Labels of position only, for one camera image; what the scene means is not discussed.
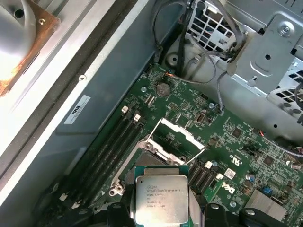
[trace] screw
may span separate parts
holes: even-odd
[[[142,88],[141,88],[141,91],[142,91],[143,93],[145,93],[145,92],[147,92],[147,88],[146,88],[146,87],[142,87]]]
[[[246,210],[246,213],[249,215],[255,215],[256,213],[253,210]]]
[[[210,104],[208,105],[208,107],[209,107],[210,109],[214,109],[214,104],[213,104],[213,103],[210,103]]]
[[[86,76],[85,75],[79,76],[79,81],[85,81],[85,80],[86,80]]]
[[[219,206],[217,204],[212,204],[210,205],[211,208],[213,208],[214,210],[218,210]]]
[[[231,207],[235,208],[237,206],[237,203],[235,201],[231,201],[229,204]]]
[[[38,22],[39,22],[39,24],[44,25],[45,20],[43,18],[41,18],[41,19],[38,20]]]
[[[286,25],[282,25],[279,27],[278,33],[282,37],[288,37],[290,35],[290,28]]]
[[[153,146],[152,146],[152,144],[150,144],[150,143],[146,143],[145,145],[144,145],[144,147],[146,148],[146,149],[151,149]]]

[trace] wire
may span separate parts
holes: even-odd
[[[208,84],[210,81],[212,81],[212,79],[210,79],[210,80],[207,81],[207,82],[194,81],[194,80],[189,80],[189,79],[184,79],[184,78],[178,77],[178,76],[176,76],[176,75],[174,75],[174,74],[171,74],[171,73],[165,73],[165,75],[170,76],[170,77],[173,77],[173,78],[175,78],[175,79],[181,80],[181,81],[186,82],[186,83],[189,83],[189,84],[204,85],[204,84]]]
[[[180,35],[179,49],[178,49],[178,61],[177,61],[177,67],[176,67],[176,71],[175,71],[175,74],[180,77],[181,77],[181,74],[182,74],[182,71],[184,68],[184,61],[185,61],[185,35],[187,32],[187,26],[190,22],[191,14],[193,12],[193,9],[191,8],[192,2],[193,2],[193,0],[190,0],[189,5],[182,18],[183,28],[182,28],[182,32]]]
[[[220,80],[227,74],[227,72],[222,73],[218,79],[217,79],[217,95],[218,95],[218,100],[219,100],[219,110],[223,110],[223,101],[221,98],[221,93],[220,93]]]
[[[208,52],[207,50],[205,50],[205,49],[200,45],[200,43],[199,43],[192,35],[191,35],[191,38],[192,38],[192,40],[195,42],[195,44],[196,44],[198,47],[200,47],[201,51],[202,51],[202,52],[205,54],[205,56],[210,60],[211,64],[212,64],[213,67],[214,67],[213,77],[207,82],[207,83],[209,83],[209,82],[211,82],[211,81],[215,78],[215,76],[216,76],[216,74],[217,74],[216,65],[215,65],[213,59],[211,58],[209,52]],[[192,75],[195,75],[195,74],[196,74],[196,72],[198,71],[198,69],[201,67],[202,63],[203,63],[203,58],[201,57],[201,59],[200,59],[199,62],[197,63],[197,66],[196,66],[195,70],[191,73],[191,75],[190,75],[189,77],[191,77]]]
[[[155,40],[157,49],[161,49],[161,44],[157,38],[156,30],[155,30],[158,14],[161,12],[161,10],[163,8],[174,5],[174,4],[179,4],[182,6],[181,14],[183,14],[185,12],[186,5],[183,0],[162,0],[162,1],[160,1],[159,4],[157,4],[157,2],[156,2],[154,5],[154,9],[153,9],[154,13],[152,15],[151,26],[152,26],[152,32],[153,32],[153,36],[154,36],[154,40]]]
[[[231,27],[231,30],[234,33],[237,41],[234,50],[235,51],[239,50],[243,44],[243,34],[240,31],[239,26],[237,25],[235,20],[231,17],[231,15],[226,11],[225,7],[222,5],[222,3],[219,0],[211,0],[211,1],[218,8],[218,10],[221,12],[228,25]]]
[[[270,139],[266,138],[266,137],[263,137],[264,139],[266,139],[270,144],[274,145],[275,147],[277,147],[278,149],[281,149],[282,151],[284,151],[285,153],[289,154],[289,155],[292,155],[292,156],[295,156],[295,157],[303,157],[303,155],[301,154],[297,154],[297,153],[294,153],[290,150],[287,150],[279,145],[277,145],[274,141],[271,141]]]
[[[300,102],[300,100],[298,98],[298,93],[302,88],[303,88],[303,83],[299,84],[294,91],[294,100],[301,109],[303,109],[303,102]]]

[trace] gray cable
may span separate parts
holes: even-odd
[[[198,45],[200,47],[200,49],[202,50],[202,52],[205,54],[205,56],[210,60],[210,62],[212,63],[213,67],[214,67],[214,74],[213,74],[213,77],[208,81],[208,82],[205,82],[205,83],[209,83],[211,82],[215,76],[216,76],[216,73],[217,73],[217,69],[216,69],[216,65],[213,61],[213,59],[211,58],[210,54],[208,53],[207,50],[205,50],[201,45],[200,43],[191,35],[191,38],[192,40],[195,42],[196,45]],[[199,70],[199,68],[201,67],[203,63],[203,58],[201,57],[201,59],[199,60],[199,62],[197,63],[197,66],[195,68],[195,70],[191,73],[191,75],[189,76],[190,78],[192,77],[192,75],[195,75],[196,72]]]
[[[222,13],[224,19],[228,23],[228,25],[231,27],[232,32],[234,33],[236,37],[237,44],[234,47],[234,50],[237,51],[242,47],[243,44],[243,34],[239,29],[239,26],[235,22],[235,20],[231,17],[231,15],[226,11],[225,7],[222,5],[222,3],[219,0],[211,0],[213,4],[218,8],[218,10]]]
[[[272,145],[274,145],[275,147],[281,149],[282,151],[284,151],[284,152],[287,153],[287,154],[290,154],[290,155],[296,156],[296,157],[303,157],[303,155],[301,155],[301,154],[294,153],[294,152],[292,152],[292,151],[290,151],[290,150],[287,150],[287,149],[285,149],[285,148],[283,148],[283,147],[277,145],[274,141],[271,141],[270,139],[268,139],[268,138],[266,138],[266,137],[263,137],[263,138],[265,138],[270,144],[272,144]]]
[[[204,85],[204,84],[208,84],[210,81],[213,80],[213,78],[211,78],[211,79],[210,79],[209,81],[207,81],[207,82],[199,82],[199,81],[184,79],[184,78],[178,77],[178,76],[173,75],[173,74],[170,74],[170,73],[168,73],[167,75],[170,76],[170,77],[176,78],[176,79],[178,79],[178,80],[184,81],[184,82],[186,82],[186,83],[189,83],[189,84]]]
[[[220,80],[227,74],[227,72],[222,73],[218,79],[217,79],[217,95],[218,95],[218,100],[219,100],[219,110],[223,110],[223,101],[221,98],[221,93],[220,93]]]

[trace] integrated circuit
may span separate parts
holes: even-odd
[[[237,139],[240,138],[241,134],[242,134],[242,130],[237,127],[232,132],[232,136]]]
[[[274,159],[271,156],[267,155],[263,162],[266,165],[271,166],[271,164],[274,162]]]

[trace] black cable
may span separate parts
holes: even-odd
[[[180,36],[180,42],[179,42],[179,49],[178,49],[178,61],[177,61],[177,67],[176,67],[176,72],[175,74],[179,77],[182,76],[182,71],[184,67],[184,61],[185,61],[185,35],[187,32],[187,26],[190,22],[190,17],[193,13],[193,9],[191,8],[191,5],[193,3],[193,0],[190,1],[185,14],[183,15],[182,18],[182,32]]]
[[[298,93],[302,88],[303,88],[303,83],[299,84],[294,91],[294,100],[301,109],[303,109],[303,102],[300,102],[300,100],[298,98]]]
[[[185,2],[183,0],[161,0],[161,1],[157,1],[154,5],[152,20],[151,20],[151,26],[152,26],[151,28],[152,28],[152,32],[153,32],[153,36],[154,36],[154,40],[155,40],[155,43],[156,43],[157,50],[160,50],[162,48],[161,43],[157,38],[156,30],[155,30],[156,20],[157,20],[158,14],[160,13],[160,11],[163,8],[165,8],[167,6],[174,5],[174,4],[179,4],[179,5],[182,6],[181,13],[183,14],[183,12],[185,11],[185,8],[186,8]]]

